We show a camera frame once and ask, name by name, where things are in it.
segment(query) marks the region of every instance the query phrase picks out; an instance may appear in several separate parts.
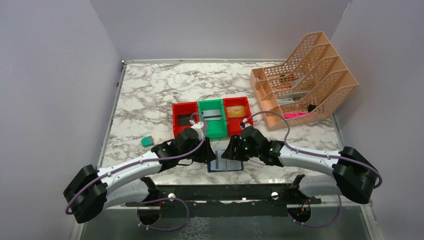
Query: white marble surface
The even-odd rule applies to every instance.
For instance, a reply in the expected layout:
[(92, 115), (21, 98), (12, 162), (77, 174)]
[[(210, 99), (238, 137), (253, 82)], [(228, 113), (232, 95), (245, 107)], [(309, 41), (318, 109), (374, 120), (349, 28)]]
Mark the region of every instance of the white marble surface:
[[(258, 112), (260, 109), (249, 84), (250, 71), (275, 64), (129, 64), (101, 167), (134, 159), (150, 150), (150, 147), (141, 145), (143, 137), (152, 136), (155, 144), (174, 138), (173, 103), (247, 96), (251, 112)], [(270, 140), (283, 139), (285, 129), (268, 132), (261, 115), (253, 119), (254, 127)], [(292, 127), (288, 141), (310, 149), (340, 149), (330, 119)], [(225, 149), (228, 142), (228, 139), (212, 140), (212, 149)], [(297, 167), (265, 166), (252, 161), (244, 162), (244, 171), (208, 173), (205, 164), (194, 162), (151, 177), (156, 184), (258, 184), (287, 183), (298, 174), (314, 173)]]

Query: marble pattern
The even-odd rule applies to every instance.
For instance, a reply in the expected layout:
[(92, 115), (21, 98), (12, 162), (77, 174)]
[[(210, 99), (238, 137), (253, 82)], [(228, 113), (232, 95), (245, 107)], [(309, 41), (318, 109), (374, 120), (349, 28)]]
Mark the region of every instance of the marble pattern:
[[(150, 147), (141, 146), (143, 137), (151, 135), (156, 144), (174, 138), (173, 103), (247, 96), (251, 112), (258, 112), (260, 109), (249, 84), (250, 71), (275, 64), (129, 64), (101, 167), (134, 159), (150, 150)], [(261, 115), (253, 119), (254, 126), (270, 140), (283, 139), (286, 129), (268, 132)], [(310, 149), (340, 149), (330, 119), (292, 127), (288, 141)], [(212, 149), (225, 149), (228, 142), (228, 139), (213, 140)], [(291, 182), (298, 174), (314, 173), (297, 167), (265, 166), (252, 161), (244, 163), (244, 171), (207, 173), (205, 164), (194, 162), (190, 166), (177, 166), (151, 177), (156, 184), (259, 184)]]

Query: wall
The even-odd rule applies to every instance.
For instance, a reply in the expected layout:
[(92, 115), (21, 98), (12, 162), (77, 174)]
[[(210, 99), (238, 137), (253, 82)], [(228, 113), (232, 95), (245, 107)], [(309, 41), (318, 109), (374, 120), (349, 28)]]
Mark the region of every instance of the wall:
[(69, 239), (62, 192), (97, 163), (121, 59), (88, 0), (2, 0), (0, 23), (0, 239)]
[(373, 209), (387, 240), (422, 239), (424, 4), (354, 0), (331, 42), (359, 82), (336, 118), (383, 176)]
[(287, 58), (333, 35), (351, 0), (91, 0), (124, 60)]

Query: robotic hand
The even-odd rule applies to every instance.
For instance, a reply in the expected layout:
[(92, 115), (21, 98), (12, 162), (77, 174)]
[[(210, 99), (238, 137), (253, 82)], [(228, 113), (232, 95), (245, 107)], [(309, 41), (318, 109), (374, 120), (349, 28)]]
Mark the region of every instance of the robotic hand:
[[(66, 214), (74, 215), (78, 223), (85, 223), (111, 206), (127, 204), (139, 207), (148, 204), (150, 209), (139, 210), (139, 215), (147, 216), (147, 219), (152, 215), (181, 217), (175, 201), (158, 202), (168, 198), (182, 202), (187, 213), (190, 208), (191, 216), (284, 217), (289, 214), (296, 221), (304, 223), (310, 218), (311, 211), (304, 211), (303, 205), (292, 209), (287, 209), (287, 205), (305, 204), (306, 201), (319, 204), (320, 201), (314, 198), (316, 195), (344, 195), (353, 202), (367, 204), (373, 189), (382, 183), (378, 171), (352, 147), (329, 152), (293, 147), (287, 143), (290, 127), (284, 141), (268, 141), (253, 126), (240, 125), (243, 128), (240, 136), (231, 136), (222, 158), (238, 161), (259, 158), (269, 166), (304, 168), (322, 175), (298, 175), (291, 184), (155, 185), (146, 176), (171, 169), (182, 159), (208, 164), (217, 158), (209, 138), (205, 136), (207, 125), (198, 122), (185, 128), (175, 139), (155, 145), (131, 161), (97, 170), (92, 165), (81, 168), (63, 192), (68, 202)], [(200, 202), (209, 209), (202, 210)]]

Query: pink object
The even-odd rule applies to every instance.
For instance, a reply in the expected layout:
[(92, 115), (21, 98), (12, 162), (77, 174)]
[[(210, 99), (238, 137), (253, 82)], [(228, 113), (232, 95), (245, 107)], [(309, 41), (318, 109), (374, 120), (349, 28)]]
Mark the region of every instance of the pink object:
[(284, 114), (284, 118), (286, 119), (297, 118), (297, 117), (305, 116), (306, 114), (307, 114), (306, 112), (286, 113)]

